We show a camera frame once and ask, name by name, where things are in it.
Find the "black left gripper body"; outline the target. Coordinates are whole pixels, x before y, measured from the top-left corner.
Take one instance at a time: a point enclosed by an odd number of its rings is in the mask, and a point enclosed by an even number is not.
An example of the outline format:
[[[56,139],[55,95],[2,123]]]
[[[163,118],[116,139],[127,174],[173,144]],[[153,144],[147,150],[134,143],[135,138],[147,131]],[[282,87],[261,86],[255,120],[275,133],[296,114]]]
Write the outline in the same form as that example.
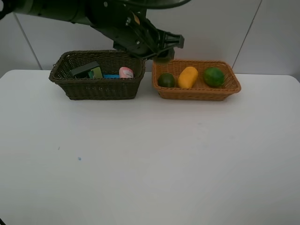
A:
[[[184,37],[157,29],[145,14],[132,12],[125,22],[125,34],[115,37],[113,48],[143,60],[152,60],[171,48],[183,48]]]

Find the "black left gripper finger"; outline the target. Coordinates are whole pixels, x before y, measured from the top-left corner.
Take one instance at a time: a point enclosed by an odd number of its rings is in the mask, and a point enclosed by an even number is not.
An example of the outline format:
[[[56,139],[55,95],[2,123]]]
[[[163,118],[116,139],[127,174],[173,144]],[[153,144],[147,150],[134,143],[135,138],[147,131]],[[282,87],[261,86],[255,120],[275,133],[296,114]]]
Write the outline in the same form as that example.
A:
[[[166,51],[160,53],[159,55],[168,55],[168,54],[169,54],[169,55],[171,55],[171,54],[175,55],[174,49],[173,49],[173,48],[168,49],[168,50],[166,50]]]

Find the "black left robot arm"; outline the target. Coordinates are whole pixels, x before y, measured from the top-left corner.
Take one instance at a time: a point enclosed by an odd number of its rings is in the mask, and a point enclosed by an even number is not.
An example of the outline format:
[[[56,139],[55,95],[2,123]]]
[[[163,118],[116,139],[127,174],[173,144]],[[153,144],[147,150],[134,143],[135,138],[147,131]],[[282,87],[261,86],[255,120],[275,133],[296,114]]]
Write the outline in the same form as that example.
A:
[[[184,37],[156,28],[146,17],[148,9],[170,9],[186,0],[4,0],[1,18],[12,12],[85,24],[113,40],[118,51],[143,60],[166,63]]]

